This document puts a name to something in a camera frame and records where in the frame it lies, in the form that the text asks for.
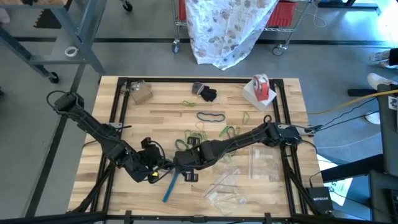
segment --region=white box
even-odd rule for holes
[[[269,90],[268,100],[257,101],[254,93],[253,80],[251,80],[242,90],[242,96],[260,111],[265,111],[266,107],[274,100],[276,92]]]

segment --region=tape roll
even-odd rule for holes
[[[74,57],[77,55],[78,52],[79,52],[79,49],[77,49],[76,47],[68,47],[65,50],[65,55],[68,57]]]

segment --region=plastic bag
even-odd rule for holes
[[[280,180],[280,154],[264,146],[253,146],[249,154],[249,178]]]
[[[233,213],[240,205],[244,205],[248,200],[238,193],[234,175],[240,174],[236,169],[232,173],[223,174],[210,189],[205,193],[212,206],[217,208],[223,215]]]

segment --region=black glove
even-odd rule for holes
[[[213,100],[217,97],[217,90],[214,90],[208,86],[205,86],[203,91],[200,93],[200,95],[207,102],[209,102],[209,101],[213,102]]]

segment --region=yellow cable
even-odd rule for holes
[[[325,111],[321,111],[321,112],[317,112],[317,113],[308,113],[308,115],[316,115],[316,114],[323,114],[323,113],[331,112],[331,111],[334,111],[334,110],[338,110],[338,109],[340,109],[340,108],[343,108],[343,107],[345,107],[345,106],[351,105],[351,104],[353,104],[353,103],[356,103],[356,102],[358,102],[358,101],[368,99],[368,98],[370,98],[370,97],[388,95],[388,94],[393,94],[393,93],[398,93],[398,90],[390,90],[390,91],[385,91],[385,92],[381,92],[381,93],[373,93],[373,94],[370,94],[370,95],[367,95],[367,96],[362,96],[362,97],[357,98],[357,99],[355,99],[355,100],[351,100],[351,101],[349,101],[349,102],[347,102],[347,103],[343,103],[343,104],[341,104],[341,105],[338,105],[338,106],[336,106],[335,108],[332,108],[332,109],[329,109],[329,110],[325,110]]]

